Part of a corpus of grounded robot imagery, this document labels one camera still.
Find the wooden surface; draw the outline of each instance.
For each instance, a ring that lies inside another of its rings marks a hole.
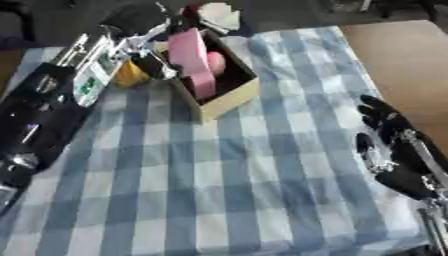
[[[448,36],[428,21],[342,30],[387,102],[448,155]]]
[[[22,50],[0,51],[0,95],[20,64],[22,55]]]

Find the cardboard box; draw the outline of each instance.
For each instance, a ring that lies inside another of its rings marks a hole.
[[[225,72],[216,78],[216,96],[198,101],[188,88],[188,79],[175,79],[173,83],[196,119],[204,123],[256,97],[259,93],[259,79],[216,34],[205,30],[202,36],[208,51],[220,52],[226,59]]]

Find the checkered tablecloth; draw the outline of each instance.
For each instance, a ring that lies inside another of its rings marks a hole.
[[[372,81],[336,27],[230,37],[258,98],[204,125],[166,83],[111,86],[0,222],[3,255],[382,255],[423,241],[355,153]],[[58,49],[32,50],[11,84]]]

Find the black robotic glove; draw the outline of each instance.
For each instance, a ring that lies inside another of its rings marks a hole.
[[[369,169],[377,170],[375,178],[380,183],[392,188],[413,199],[422,200],[428,197],[436,197],[436,193],[428,188],[423,176],[432,174],[425,164],[422,156],[415,150],[409,140],[404,138],[406,132],[415,132],[418,140],[424,143],[431,156],[446,172],[448,161],[432,140],[416,130],[413,125],[399,111],[387,103],[368,95],[361,96],[363,105],[358,107],[363,115],[363,122],[378,132],[383,143],[391,150],[392,162],[382,168],[366,159],[370,149],[374,148],[372,140],[366,134],[358,134],[357,149]]]
[[[176,75],[164,58],[144,42],[166,40],[174,27],[182,25],[178,16],[160,3],[133,3],[111,12],[101,23],[117,41],[127,38],[132,45],[132,61],[150,77],[171,79]]]
[[[100,23],[113,28],[119,37],[141,36],[169,19],[167,9],[157,3],[132,3],[119,7]]]

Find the robotic hand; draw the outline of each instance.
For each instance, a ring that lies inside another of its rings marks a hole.
[[[358,110],[363,122],[378,132],[391,154],[390,160],[382,161],[371,138],[364,133],[356,138],[358,153],[378,182],[423,202],[418,211],[431,238],[431,253],[447,255],[448,160],[396,109],[368,95],[362,95],[361,101]]]
[[[153,78],[176,70],[152,51],[173,16],[156,3],[128,5],[42,63],[0,103],[0,217],[70,143],[127,60]]]

